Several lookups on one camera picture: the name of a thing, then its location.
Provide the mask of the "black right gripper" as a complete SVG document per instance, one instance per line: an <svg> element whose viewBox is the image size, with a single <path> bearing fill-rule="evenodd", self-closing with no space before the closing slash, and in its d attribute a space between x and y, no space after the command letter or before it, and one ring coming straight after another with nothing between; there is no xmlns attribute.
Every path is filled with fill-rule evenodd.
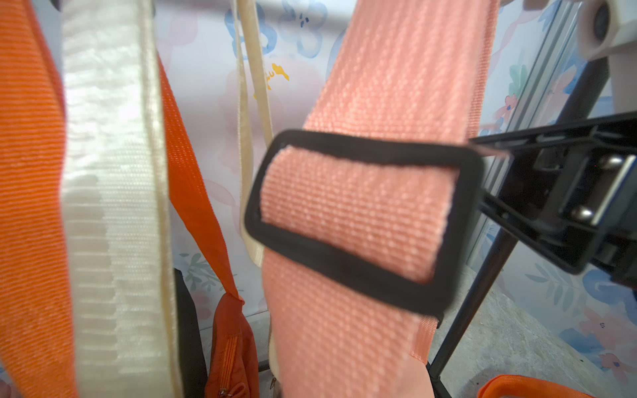
<svg viewBox="0 0 637 398"><path fill-rule="evenodd" d="M636 112L471 139L474 145L556 155L555 181L536 222L486 192L479 209L558 268L587 265L636 286Z"/></svg>

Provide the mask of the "pink crossbody bag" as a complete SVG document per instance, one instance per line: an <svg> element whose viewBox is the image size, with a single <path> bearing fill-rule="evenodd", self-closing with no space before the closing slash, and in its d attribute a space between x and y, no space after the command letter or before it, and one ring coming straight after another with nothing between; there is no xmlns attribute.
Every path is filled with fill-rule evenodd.
<svg viewBox="0 0 637 398"><path fill-rule="evenodd" d="M431 397L479 203L499 3L360 1L318 101L248 202L285 397Z"/></svg>

